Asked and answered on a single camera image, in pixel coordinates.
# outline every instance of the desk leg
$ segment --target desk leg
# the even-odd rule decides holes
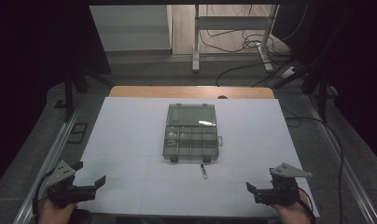
[[[195,5],[194,46],[192,47],[192,71],[200,71],[200,6]]]
[[[267,27],[264,30],[264,36],[261,40],[261,45],[258,47],[258,53],[260,54],[261,60],[264,62],[264,67],[267,72],[273,72],[270,57],[267,54],[267,41],[270,36],[273,21],[275,20],[277,5],[272,5],[271,13],[268,18]]]

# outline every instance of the clear plastic organizer box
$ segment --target clear plastic organizer box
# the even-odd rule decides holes
[[[162,155],[170,161],[217,160],[214,105],[169,105]]]

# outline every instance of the white table surface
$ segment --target white table surface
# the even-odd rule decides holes
[[[162,157],[169,104],[215,105],[217,161],[170,163]],[[269,168],[286,162],[301,169],[276,99],[176,99],[107,97],[81,159],[75,185],[106,175],[96,199],[79,207],[111,215],[277,217],[255,203],[246,182],[270,189]],[[299,186],[312,198],[305,178]],[[314,214],[318,217],[316,207]]]

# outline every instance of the wall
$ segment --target wall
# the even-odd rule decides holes
[[[105,51],[170,49],[170,6],[91,7]]]

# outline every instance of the aluminum rail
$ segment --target aluminum rail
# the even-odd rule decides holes
[[[49,150],[49,154],[44,159],[43,165],[40,168],[39,173],[37,174],[37,177],[34,181],[34,184],[31,186],[31,189],[29,190],[29,193],[26,195],[25,201],[23,202],[20,212],[17,214],[14,224],[18,223],[24,223],[27,224],[31,221],[31,218],[33,216],[32,214],[32,199],[35,196],[35,190],[37,187],[37,183],[40,181],[41,177],[48,172],[49,170],[53,169],[55,165],[58,162],[58,159],[60,158],[61,152],[63,150],[63,146],[66,143],[66,140],[69,136],[69,133],[72,131],[72,128],[75,124],[75,121],[78,117],[80,108],[82,106],[82,103],[85,99],[84,95],[79,95],[77,101],[77,107],[74,110],[72,117],[67,121],[64,122],[60,131],[58,132],[57,137],[54,140],[54,143],[51,146],[51,149]]]
[[[317,106],[314,98],[309,97],[308,95],[304,95],[304,98],[309,102],[314,118],[321,119],[317,113]],[[336,136],[334,136],[331,130],[325,127],[325,125],[319,123],[318,127],[321,130],[321,133],[325,136],[328,142],[328,148],[330,149],[330,152],[333,155],[334,159],[337,163],[340,163],[341,149]],[[363,185],[355,175],[355,172],[346,157],[343,157],[342,176],[344,177],[349,189],[352,191],[355,200],[363,213],[364,218],[367,220],[367,223],[377,224],[377,212],[375,211],[374,205]]]

